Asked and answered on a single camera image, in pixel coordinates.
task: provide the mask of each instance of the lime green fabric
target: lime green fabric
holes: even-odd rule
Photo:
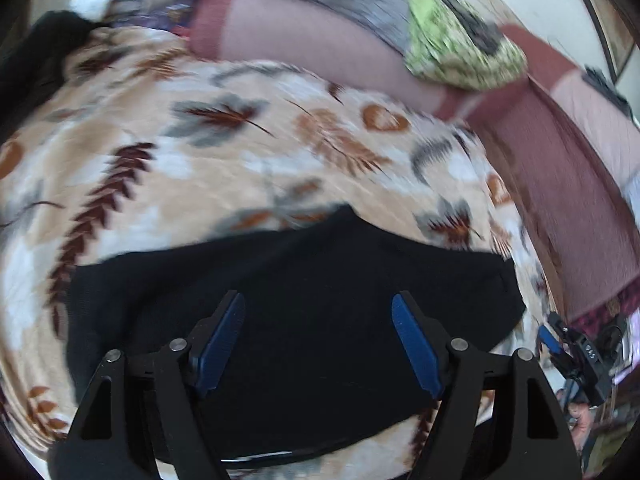
[[[404,63],[415,76],[472,90],[498,88],[527,69],[523,51],[503,37],[495,55],[475,46],[442,0],[408,0],[410,46]],[[466,2],[462,4],[478,13]]]

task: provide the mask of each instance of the crumpled green garment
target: crumpled green garment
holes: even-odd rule
[[[443,0],[408,0],[410,46],[404,63],[417,77],[471,90],[489,90],[520,78],[527,69],[523,51],[507,37],[497,51],[482,51]],[[461,2],[473,19],[479,15]]]

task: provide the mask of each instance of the leaf print blanket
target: leaf print blanket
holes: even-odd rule
[[[495,351],[535,350],[552,308],[545,278],[472,133],[292,66],[197,60],[181,38],[145,28],[97,29],[66,77],[0,153],[4,412],[35,454],[76,410],[64,354],[76,266],[300,228],[342,203],[403,237],[513,258],[527,311]],[[393,478],[424,444],[426,416],[242,475]]]

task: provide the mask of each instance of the floral blanket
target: floral blanket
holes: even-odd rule
[[[407,238],[513,257],[527,312],[497,351],[535,350],[550,308],[542,268],[473,133],[293,66],[198,60],[162,30],[97,29],[66,68],[68,83],[0,154],[1,386],[35,454],[76,410],[64,354],[76,266],[299,228],[340,203]],[[424,423],[242,475],[392,478],[411,466]]]

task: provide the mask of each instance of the metal screw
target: metal screw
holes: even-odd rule
[[[182,338],[174,339],[169,343],[169,348],[174,352],[179,352],[187,348],[187,341]]]
[[[118,359],[120,359],[121,355],[122,355],[122,352],[120,352],[120,350],[109,350],[107,352],[107,355],[105,355],[105,357],[107,358],[108,363],[114,363]]]
[[[461,337],[457,337],[451,340],[451,348],[457,350],[458,352],[464,352],[467,348],[469,348],[469,343],[467,343]]]
[[[517,355],[523,361],[531,361],[533,359],[533,353],[528,348],[518,348]]]

